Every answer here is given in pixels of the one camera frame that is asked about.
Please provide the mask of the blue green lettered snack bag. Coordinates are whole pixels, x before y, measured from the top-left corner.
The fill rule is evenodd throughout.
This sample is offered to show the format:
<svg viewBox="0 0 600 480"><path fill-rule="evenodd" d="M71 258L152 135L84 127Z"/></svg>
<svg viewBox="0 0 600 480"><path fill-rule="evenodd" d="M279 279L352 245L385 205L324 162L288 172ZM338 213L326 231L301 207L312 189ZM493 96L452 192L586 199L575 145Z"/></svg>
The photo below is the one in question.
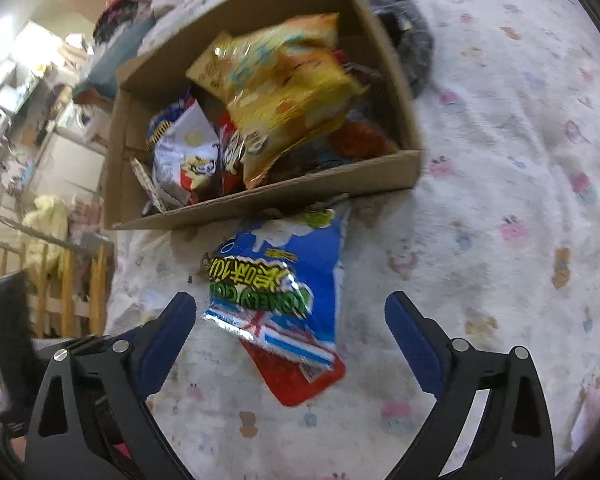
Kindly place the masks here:
<svg viewBox="0 0 600 480"><path fill-rule="evenodd" d="M212 252L204 319L291 362L331 370L350 202L253 221Z"/></svg>

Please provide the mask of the red cartoon snack bag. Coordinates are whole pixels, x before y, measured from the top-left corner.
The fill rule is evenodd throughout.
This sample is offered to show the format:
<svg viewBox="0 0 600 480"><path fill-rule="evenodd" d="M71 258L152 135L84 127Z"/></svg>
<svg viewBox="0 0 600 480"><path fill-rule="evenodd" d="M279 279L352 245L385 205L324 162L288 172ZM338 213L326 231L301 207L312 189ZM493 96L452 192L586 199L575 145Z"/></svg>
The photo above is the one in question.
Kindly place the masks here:
<svg viewBox="0 0 600 480"><path fill-rule="evenodd" d="M230 195L245 189L242 176L242 159L244 158L244 141L240 136L229 114L222 115L216 123L220 139L220 165L222 193Z"/></svg>

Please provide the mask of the white red snack bag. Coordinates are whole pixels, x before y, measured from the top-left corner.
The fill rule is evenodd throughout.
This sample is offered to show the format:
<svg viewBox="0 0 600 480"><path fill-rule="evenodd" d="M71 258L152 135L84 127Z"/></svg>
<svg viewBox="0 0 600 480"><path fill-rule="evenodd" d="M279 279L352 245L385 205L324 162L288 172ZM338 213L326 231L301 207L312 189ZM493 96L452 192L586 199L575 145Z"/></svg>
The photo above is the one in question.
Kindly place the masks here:
<svg viewBox="0 0 600 480"><path fill-rule="evenodd" d="M166 206L182 208L215 196L220 140L199 103L193 100L154 133L152 180Z"/></svg>

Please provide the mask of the teal orange cushion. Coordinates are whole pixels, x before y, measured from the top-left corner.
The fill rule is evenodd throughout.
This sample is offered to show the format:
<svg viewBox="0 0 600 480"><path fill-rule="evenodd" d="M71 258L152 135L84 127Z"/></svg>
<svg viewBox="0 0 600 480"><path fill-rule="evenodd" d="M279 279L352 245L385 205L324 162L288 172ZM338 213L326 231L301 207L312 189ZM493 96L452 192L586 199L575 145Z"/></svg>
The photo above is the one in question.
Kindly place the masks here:
<svg viewBox="0 0 600 480"><path fill-rule="evenodd" d="M136 57L144 37L154 25L152 16L140 18L129 26L121 27L108 44L99 46L73 89L73 102L109 110L118 92L116 71Z"/></svg>

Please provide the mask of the wooden stair railing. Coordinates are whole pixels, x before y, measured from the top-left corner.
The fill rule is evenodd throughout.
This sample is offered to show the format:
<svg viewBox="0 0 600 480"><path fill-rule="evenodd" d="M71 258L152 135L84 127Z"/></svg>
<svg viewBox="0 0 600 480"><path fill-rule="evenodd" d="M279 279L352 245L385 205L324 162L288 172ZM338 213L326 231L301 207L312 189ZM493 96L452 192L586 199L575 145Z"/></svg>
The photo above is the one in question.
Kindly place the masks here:
<svg viewBox="0 0 600 480"><path fill-rule="evenodd" d="M0 240L8 258L18 258L26 297L32 301L28 319L35 337L101 335L105 331L110 259L114 245L90 233L81 243L45 234L0 214L0 224L20 235L20 242Z"/></svg>

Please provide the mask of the blue bear snack bag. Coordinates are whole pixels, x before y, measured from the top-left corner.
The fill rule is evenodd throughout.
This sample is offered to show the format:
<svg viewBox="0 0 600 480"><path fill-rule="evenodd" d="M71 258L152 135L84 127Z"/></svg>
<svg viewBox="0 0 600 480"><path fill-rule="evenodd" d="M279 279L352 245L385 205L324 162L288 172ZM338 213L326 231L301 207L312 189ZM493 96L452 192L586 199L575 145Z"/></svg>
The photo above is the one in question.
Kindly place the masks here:
<svg viewBox="0 0 600 480"><path fill-rule="evenodd" d="M195 103L195 98L189 92L181 99L169 104L151 118L146 133L146 148L152 151L168 129L180 118L186 110Z"/></svg>

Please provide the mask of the dark striped cloth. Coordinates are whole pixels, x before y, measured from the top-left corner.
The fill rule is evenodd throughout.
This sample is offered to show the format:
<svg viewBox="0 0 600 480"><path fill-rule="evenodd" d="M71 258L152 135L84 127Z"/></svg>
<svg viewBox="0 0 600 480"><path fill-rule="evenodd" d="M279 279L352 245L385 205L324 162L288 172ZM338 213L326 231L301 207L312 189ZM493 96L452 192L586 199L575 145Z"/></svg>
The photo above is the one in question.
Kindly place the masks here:
<svg viewBox="0 0 600 480"><path fill-rule="evenodd" d="M416 99L429 82L434 35L413 0L365 0L384 25Z"/></svg>

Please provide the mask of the yellow chips bag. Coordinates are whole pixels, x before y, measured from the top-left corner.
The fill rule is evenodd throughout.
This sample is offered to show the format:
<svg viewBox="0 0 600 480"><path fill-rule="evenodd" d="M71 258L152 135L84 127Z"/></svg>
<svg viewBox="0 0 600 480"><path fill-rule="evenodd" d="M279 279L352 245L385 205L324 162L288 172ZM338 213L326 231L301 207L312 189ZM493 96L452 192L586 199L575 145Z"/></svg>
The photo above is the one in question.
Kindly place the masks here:
<svg viewBox="0 0 600 480"><path fill-rule="evenodd" d="M248 190L277 159L341 127L365 92L336 58L338 20L337 13L298 15L242 36L221 32L186 70L240 133Z"/></svg>

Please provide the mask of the red small snack packet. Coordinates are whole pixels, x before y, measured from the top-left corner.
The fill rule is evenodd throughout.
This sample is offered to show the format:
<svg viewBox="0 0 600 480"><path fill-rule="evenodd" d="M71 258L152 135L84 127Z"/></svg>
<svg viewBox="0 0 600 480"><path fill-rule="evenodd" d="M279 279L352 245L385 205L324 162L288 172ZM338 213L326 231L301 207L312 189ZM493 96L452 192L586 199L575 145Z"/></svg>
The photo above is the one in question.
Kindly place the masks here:
<svg viewBox="0 0 600 480"><path fill-rule="evenodd" d="M339 356L334 367L328 370L291 362L248 341L242 341L242 348L249 354L272 395L288 408L315 398L346 374L346 366Z"/></svg>

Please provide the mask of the brown cardboard box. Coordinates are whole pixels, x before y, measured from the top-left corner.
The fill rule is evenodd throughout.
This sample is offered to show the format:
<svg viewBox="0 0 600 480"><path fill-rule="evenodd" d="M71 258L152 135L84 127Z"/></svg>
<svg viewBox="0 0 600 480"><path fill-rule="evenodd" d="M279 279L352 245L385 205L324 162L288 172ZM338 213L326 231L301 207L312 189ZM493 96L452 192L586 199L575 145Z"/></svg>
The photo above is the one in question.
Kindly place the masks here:
<svg viewBox="0 0 600 480"><path fill-rule="evenodd" d="M226 0L117 83L109 229L404 190L420 174L411 91L365 0Z"/></svg>

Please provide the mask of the white patterned bed quilt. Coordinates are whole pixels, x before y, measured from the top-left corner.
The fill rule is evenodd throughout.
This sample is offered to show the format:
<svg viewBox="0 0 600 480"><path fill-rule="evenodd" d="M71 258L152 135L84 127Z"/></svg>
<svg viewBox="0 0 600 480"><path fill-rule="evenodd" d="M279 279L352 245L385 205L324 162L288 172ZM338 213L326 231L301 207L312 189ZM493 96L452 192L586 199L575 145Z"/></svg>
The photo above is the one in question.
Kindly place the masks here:
<svg viewBox="0 0 600 480"><path fill-rule="evenodd" d="M432 405L384 321L395 290L479 349L530 350L558 463L600 414L600 34L577 0L414 1L434 36L424 170L352 204L346 374L286 408L199 321L149 402L198 479L384 478Z"/></svg>

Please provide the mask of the white cabinet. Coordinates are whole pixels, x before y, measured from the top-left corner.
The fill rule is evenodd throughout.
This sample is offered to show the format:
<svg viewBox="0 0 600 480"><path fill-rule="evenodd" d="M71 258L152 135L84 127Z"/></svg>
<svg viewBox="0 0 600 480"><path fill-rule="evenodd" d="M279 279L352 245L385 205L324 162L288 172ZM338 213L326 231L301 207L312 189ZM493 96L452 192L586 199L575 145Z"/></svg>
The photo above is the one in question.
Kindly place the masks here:
<svg viewBox="0 0 600 480"><path fill-rule="evenodd" d="M67 205L77 200L93 203L105 160L98 151L52 133L38 153L29 191L34 196L56 196Z"/></svg>

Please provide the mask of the yellow cloth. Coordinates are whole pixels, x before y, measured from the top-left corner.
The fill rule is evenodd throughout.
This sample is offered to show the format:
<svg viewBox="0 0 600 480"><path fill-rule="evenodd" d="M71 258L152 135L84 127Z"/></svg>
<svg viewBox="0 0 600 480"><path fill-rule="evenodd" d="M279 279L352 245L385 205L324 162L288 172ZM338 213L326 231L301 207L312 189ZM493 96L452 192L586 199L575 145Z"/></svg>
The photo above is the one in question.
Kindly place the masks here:
<svg viewBox="0 0 600 480"><path fill-rule="evenodd" d="M34 209L28 212L22 224L38 233L57 238L63 242L68 237L69 208L66 203L57 196L41 195L34 200ZM47 243L33 235L26 237L24 243L24 268L35 281L41 275L43 250L46 252L46 271L52 272L58 267L64 256L65 249Z"/></svg>

